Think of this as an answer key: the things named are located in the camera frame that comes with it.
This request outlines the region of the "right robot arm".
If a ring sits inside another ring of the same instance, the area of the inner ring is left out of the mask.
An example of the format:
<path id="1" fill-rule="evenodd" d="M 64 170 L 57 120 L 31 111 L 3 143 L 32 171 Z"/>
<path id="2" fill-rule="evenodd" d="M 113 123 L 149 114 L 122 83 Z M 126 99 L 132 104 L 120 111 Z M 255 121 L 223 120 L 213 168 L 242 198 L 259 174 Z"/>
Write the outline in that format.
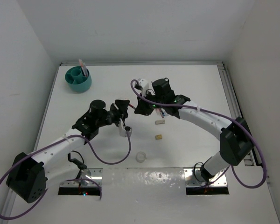
<path id="1" fill-rule="evenodd" d="M 136 114 L 149 116 L 153 110 L 163 109 L 166 114 L 195 124 L 219 140 L 219 151 L 193 173 L 197 181 L 208 182 L 222 169 L 238 165 L 252 150 L 252 141 L 247 136 L 249 128 L 243 118 L 237 117 L 232 122 L 221 115 L 203 111 L 190 98 L 176 95 L 168 78 L 152 84 L 145 79 L 133 83 L 133 88 L 141 92 L 137 96 Z"/>

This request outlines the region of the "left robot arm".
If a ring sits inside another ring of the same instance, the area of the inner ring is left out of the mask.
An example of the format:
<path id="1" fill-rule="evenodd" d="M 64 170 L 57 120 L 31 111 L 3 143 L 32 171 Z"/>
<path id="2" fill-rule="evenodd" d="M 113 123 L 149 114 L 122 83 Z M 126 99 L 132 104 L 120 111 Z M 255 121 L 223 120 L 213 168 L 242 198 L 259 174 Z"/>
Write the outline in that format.
<path id="1" fill-rule="evenodd" d="M 129 104 L 129 100 L 117 99 L 106 110 L 104 101 L 92 101 L 89 110 L 51 146 L 30 154 L 18 154 L 7 186 L 27 203 L 33 203 L 50 185 L 77 177 L 87 166 L 70 153 L 89 144 L 98 135 L 99 128 L 115 124 L 121 136 L 130 137 L 132 129 L 125 125 Z"/>

